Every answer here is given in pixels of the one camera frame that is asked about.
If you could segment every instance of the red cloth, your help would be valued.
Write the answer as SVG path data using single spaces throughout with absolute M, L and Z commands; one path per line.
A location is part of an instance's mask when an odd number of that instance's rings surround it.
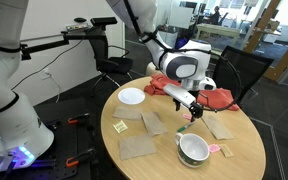
M 202 96 L 198 95 L 197 102 L 211 108 L 223 108 L 227 105 L 229 105 L 233 101 L 233 97 L 230 90 L 218 88 L 216 90 L 200 90 L 200 93 L 206 95 L 208 97 L 207 99 Z M 237 104 L 233 104 L 231 107 L 228 108 L 232 111 L 237 111 L 240 109 L 240 107 Z
M 169 83 L 174 84 L 176 86 L 181 85 L 179 82 L 171 80 L 164 74 L 154 74 L 151 77 L 152 80 L 150 81 L 150 85 L 144 87 L 144 91 L 150 95 L 166 95 L 166 93 L 163 90 L 163 87 Z

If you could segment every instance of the office chair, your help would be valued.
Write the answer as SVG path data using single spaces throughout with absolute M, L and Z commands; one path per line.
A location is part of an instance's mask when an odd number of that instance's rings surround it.
M 217 25 L 222 26 L 224 19 L 226 18 L 226 16 L 228 15 L 228 12 L 224 14 L 224 16 L 222 17 L 222 19 L 218 22 Z
M 125 58 L 129 51 L 121 47 L 108 45 L 107 37 L 105 35 L 105 28 L 103 27 L 93 26 L 90 33 L 92 33 L 92 38 L 90 38 L 89 41 L 93 48 L 94 59 L 96 60 L 96 69 L 101 73 L 101 77 L 96 81 L 92 88 L 91 96 L 94 96 L 95 88 L 101 80 L 109 79 L 120 87 L 120 85 L 114 79 L 112 79 L 109 74 L 127 74 L 129 78 L 133 80 L 132 76 L 129 74 L 129 71 L 133 66 L 133 60 Z M 108 57 L 110 47 L 125 50 L 126 53 L 121 57 Z
M 250 54 L 231 46 L 226 46 L 221 56 L 229 60 L 240 75 L 242 87 L 236 103 L 242 107 L 243 104 L 258 95 L 252 86 L 260 80 L 274 59 Z M 212 78 L 218 88 L 230 90 L 233 98 L 235 98 L 238 83 L 234 73 L 225 62 L 217 61 Z

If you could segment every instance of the table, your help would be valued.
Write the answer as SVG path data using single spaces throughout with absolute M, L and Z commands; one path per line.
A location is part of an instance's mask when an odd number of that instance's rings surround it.
M 223 27 L 223 26 L 217 26 L 217 25 L 212 25 L 212 24 L 198 24 L 196 25 L 198 31 L 195 36 L 195 39 L 198 39 L 201 32 L 205 31 L 208 33 L 213 33 L 213 34 L 220 34 L 223 36 L 230 36 L 233 37 L 232 44 L 234 45 L 237 41 L 237 38 L 240 36 L 241 29 L 236 29 L 236 28 L 228 28 L 228 27 Z
M 234 157 L 225 158 L 222 152 L 211 153 L 209 159 L 199 168 L 191 169 L 183 165 L 177 157 L 174 135 L 178 128 L 188 123 L 182 118 L 189 113 L 181 108 L 175 111 L 175 104 L 170 96 L 150 96 L 138 105 L 126 105 L 118 100 L 118 93 L 127 87 L 144 88 L 151 77 L 133 80 L 117 89 L 107 100 L 101 117 L 101 132 L 106 149 L 119 170 L 128 178 L 140 179 L 262 179 L 265 170 L 265 151 L 263 142 L 249 118 L 243 111 L 206 112 L 205 116 L 213 115 L 235 136 L 230 140 L 216 140 L 201 119 L 182 133 L 195 133 L 208 144 L 227 144 Z M 118 134 L 113 124 L 120 119 L 112 115 L 117 106 L 141 108 L 143 112 L 157 111 L 168 132 L 153 137 L 156 153 L 146 156 L 121 160 L 119 140 L 130 136 L 147 133 L 142 121 L 123 120 L 128 129 Z

